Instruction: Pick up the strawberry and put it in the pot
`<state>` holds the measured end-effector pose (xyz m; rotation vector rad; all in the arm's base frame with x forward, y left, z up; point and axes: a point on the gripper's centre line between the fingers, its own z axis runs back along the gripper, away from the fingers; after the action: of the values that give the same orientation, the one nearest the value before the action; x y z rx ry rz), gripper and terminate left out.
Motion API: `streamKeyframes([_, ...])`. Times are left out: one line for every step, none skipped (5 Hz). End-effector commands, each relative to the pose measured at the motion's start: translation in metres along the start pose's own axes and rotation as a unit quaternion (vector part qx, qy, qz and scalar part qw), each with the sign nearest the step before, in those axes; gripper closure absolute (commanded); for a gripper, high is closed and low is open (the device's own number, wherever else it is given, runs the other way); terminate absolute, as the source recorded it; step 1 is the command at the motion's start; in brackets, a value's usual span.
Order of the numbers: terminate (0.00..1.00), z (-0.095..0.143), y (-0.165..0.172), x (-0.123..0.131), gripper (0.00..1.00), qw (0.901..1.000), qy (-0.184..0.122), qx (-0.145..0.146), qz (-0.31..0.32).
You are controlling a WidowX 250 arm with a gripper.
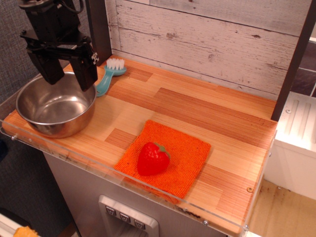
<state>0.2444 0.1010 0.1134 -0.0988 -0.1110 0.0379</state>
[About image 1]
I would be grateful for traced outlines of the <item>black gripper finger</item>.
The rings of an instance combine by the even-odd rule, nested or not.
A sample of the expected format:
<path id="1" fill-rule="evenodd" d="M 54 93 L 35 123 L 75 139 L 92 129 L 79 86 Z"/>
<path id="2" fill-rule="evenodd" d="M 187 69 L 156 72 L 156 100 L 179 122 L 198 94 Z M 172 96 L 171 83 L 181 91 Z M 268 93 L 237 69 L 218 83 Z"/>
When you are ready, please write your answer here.
<path id="1" fill-rule="evenodd" d="M 97 81 L 98 55 L 93 50 L 90 42 L 72 49 L 70 64 L 74 70 L 77 81 L 82 91 L 87 91 Z"/>
<path id="2" fill-rule="evenodd" d="M 50 85 L 56 84 L 64 76 L 59 59 L 51 56 L 46 49 L 27 49 L 27 53 L 39 73 Z"/>

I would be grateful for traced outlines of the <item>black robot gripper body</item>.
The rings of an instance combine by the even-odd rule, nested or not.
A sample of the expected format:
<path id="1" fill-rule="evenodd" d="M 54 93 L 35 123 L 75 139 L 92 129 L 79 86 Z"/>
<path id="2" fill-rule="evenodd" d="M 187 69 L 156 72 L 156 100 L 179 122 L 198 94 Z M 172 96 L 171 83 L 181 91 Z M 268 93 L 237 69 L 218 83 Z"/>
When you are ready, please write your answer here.
<path id="1" fill-rule="evenodd" d="M 83 4 L 79 9 L 74 4 L 20 4 L 19 7 L 32 26 L 20 34 L 30 50 L 46 49 L 56 58 L 70 60 L 72 49 L 91 43 L 91 38 L 79 31 Z"/>

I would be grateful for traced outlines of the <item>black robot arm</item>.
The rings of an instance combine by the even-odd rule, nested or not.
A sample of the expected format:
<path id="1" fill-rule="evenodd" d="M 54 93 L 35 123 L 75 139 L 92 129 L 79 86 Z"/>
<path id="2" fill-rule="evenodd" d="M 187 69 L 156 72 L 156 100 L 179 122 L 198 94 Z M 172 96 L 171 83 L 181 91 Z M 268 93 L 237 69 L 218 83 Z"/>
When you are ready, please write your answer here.
<path id="1" fill-rule="evenodd" d="M 43 78 L 56 84 L 64 71 L 60 60 L 69 61 L 82 91 L 97 81 L 98 55 L 92 48 L 91 38 L 79 31 L 79 14 L 71 0 L 20 0 L 32 29 L 23 30 L 20 36 L 27 43 L 27 53 Z"/>

